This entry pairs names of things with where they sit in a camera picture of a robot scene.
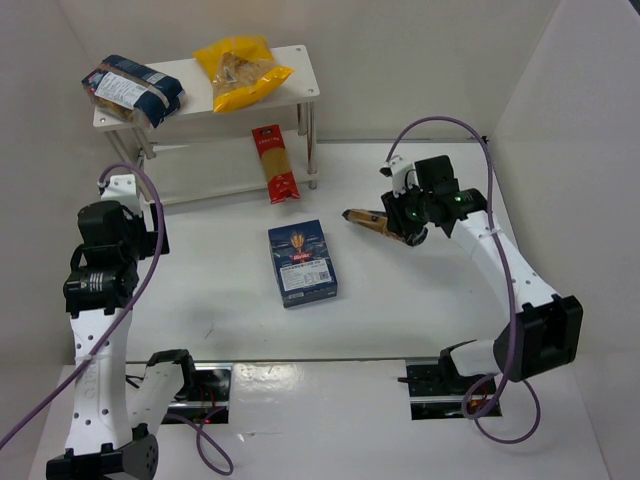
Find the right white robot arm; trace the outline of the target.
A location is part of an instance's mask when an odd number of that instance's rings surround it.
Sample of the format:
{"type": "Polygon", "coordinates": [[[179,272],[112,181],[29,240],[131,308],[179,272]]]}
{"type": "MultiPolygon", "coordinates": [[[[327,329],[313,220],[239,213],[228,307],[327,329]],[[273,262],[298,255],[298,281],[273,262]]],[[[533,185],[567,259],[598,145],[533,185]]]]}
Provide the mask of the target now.
{"type": "Polygon", "coordinates": [[[392,182],[383,194],[386,228],[416,247],[435,226],[479,269],[507,315],[494,340],[472,340],[442,351],[441,359],[460,377],[503,374],[520,382],[574,361],[583,307],[561,296],[528,264],[475,189],[463,190],[448,156],[412,163],[392,156],[380,172],[392,182]]]}

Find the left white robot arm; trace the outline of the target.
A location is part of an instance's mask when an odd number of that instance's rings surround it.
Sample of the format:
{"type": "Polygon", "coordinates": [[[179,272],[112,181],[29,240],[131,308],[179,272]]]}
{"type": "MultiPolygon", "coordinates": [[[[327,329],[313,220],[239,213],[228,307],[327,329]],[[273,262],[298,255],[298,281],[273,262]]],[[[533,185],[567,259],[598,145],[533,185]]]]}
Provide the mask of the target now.
{"type": "Polygon", "coordinates": [[[126,348],[139,282],[138,261],[155,253],[156,231],[116,200],[78,213],[82,236],[63,286],[81,373],[74,381],[70,431],[62,455],[48,461],[49,479],[151,479],[159,463],[159,426],[170,403],[193,386],[185,349],[154,353],[126,396],[126,348]]]}

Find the white two-tier shelf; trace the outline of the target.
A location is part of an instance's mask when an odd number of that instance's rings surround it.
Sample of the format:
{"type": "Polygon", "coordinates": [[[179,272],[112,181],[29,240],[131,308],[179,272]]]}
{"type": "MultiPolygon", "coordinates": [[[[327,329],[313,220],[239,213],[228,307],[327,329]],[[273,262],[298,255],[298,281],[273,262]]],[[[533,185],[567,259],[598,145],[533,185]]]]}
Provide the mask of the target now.
{"type": "Polygon", "coordinates": [[[276,47],[275,59],[294,72],[260,103],[228,114],[213,110],[213,90],[193,58],[153,64],[180,80],[184,104],[155,130],[123,122],[95,109],[94,128],[103,133],[123,160],[138,164],[151,177],[166,204],[179,204],[262,190],[266,180],[252,133],[279,126],[298,185],[316,188],[315,104],[320,89],[303,45],[276,47]]]}

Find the dark blue pasta box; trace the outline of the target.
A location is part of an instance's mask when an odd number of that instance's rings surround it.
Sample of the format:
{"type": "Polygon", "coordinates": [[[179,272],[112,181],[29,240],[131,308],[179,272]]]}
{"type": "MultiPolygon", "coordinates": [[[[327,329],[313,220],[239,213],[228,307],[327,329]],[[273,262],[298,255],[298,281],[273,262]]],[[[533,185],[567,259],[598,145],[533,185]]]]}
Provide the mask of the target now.
{"type": "Polygon", "coordinates": [[[319,220],[269,229],[268,239],[284,308],[337,295],[338,279],[319,220]]]}

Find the dark blue pasta bag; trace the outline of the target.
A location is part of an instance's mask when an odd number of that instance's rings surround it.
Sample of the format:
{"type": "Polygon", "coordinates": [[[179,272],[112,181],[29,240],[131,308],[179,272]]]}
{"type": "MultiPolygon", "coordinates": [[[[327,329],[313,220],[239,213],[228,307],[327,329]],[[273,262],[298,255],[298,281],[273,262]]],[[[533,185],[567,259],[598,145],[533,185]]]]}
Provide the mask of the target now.
{"type": "Polygon", "coordinates": [[[185,95],[177,78],[116,54],[81,84],[95,106],[145,129],[156,129],[178,112],[185,95]]]}

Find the yellow pasta bag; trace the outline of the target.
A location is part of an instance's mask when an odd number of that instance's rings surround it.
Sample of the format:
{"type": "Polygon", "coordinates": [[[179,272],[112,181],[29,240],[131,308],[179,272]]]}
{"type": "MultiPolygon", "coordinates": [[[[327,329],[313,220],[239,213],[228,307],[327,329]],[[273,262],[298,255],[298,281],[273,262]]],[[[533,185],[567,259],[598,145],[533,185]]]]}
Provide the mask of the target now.
{"type": "Polygon", "coordinates": [[[211,83],[217,114],[259,103],[295,72],[275,59],[264,36],[226,37],[192,56],[211,83]]]}

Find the red spaghetti packet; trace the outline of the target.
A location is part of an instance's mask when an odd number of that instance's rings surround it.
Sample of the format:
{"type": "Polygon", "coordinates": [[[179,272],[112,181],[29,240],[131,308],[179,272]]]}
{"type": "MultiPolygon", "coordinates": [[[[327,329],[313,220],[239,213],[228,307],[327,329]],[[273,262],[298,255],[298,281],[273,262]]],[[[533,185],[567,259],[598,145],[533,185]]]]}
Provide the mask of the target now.
{"type": "Polygon", "coordinates": [[[254,143],[265,174],[267,190],[272,204],[287,199],[299,199],[289,156],[280,127],[277,124],[252,130],[254,143]]]}

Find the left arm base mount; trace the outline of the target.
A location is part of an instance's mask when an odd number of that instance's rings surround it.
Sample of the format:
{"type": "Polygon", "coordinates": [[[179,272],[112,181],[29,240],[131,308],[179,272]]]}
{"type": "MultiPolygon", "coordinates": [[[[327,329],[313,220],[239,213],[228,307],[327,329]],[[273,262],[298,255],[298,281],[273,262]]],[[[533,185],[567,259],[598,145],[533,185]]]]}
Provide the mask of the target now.
{"type": "Polygon", "coordinates": [[[229,363],[195,364],[193,385],[183,389],[169,404],[163,424],[177,424],[171,415],[186,418],[196,425],[227,424],[232,380],[229,363]]]}

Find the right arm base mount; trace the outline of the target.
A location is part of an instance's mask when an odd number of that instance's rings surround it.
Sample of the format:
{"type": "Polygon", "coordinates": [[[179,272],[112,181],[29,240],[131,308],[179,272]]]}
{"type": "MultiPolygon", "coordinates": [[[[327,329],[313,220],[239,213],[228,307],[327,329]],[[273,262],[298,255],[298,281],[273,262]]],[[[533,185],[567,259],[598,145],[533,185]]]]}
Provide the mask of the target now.
{"type": "Polygon", "coordinates": [[[449,379],[436,359],[405,362],[406,372],[397,381],[408,389],[411,419],[463,419],[462,400],[480,376],[449,379]]]}

